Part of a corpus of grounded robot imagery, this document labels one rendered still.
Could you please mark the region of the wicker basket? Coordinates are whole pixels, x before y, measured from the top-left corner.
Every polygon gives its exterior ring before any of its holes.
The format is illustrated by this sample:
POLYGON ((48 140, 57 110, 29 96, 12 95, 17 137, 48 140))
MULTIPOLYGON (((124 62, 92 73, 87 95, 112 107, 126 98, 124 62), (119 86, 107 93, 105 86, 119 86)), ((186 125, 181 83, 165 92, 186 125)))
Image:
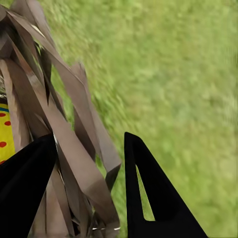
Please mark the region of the wicker basket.
POLYGON ((28 238, 119 235, 110 193, 122 161, 92 102, 83 59, 69 66, 60 56, 36 0, 0 3, 0 103, 9 108, 15 153, 50 133, 56 142, 58 158, 28 238), (73 103, 75 132, 52 85, 52 63, 73 103))

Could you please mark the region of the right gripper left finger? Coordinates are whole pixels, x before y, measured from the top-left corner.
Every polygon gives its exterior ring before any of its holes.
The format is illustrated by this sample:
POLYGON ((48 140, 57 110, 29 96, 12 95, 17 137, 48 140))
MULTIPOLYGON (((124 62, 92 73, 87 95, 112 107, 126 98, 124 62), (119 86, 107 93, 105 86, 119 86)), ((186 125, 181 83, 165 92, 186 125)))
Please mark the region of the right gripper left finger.
POLYGON ((50 133, 0 165, 0 238, 28 238, 57 158, 50 133))

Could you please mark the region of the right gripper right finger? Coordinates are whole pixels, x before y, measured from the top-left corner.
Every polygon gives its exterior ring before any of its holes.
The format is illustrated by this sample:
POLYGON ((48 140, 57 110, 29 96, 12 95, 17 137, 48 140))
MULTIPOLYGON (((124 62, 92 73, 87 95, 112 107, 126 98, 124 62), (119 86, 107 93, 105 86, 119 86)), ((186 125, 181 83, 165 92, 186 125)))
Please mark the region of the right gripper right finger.
POLYGON ((143 140, 124 134, 128 238, 208 238, 143 140), (138 166, 155 221, 143 215, 138 166))

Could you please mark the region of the easter egg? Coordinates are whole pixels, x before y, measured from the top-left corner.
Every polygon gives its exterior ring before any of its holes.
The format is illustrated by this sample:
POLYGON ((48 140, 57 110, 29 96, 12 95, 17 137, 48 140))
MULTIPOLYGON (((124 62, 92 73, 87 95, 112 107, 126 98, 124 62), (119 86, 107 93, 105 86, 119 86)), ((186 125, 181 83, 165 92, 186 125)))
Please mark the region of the easter egg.
POLYGON ((15 154, 9 108, 0 103, 0 165, 15 154))

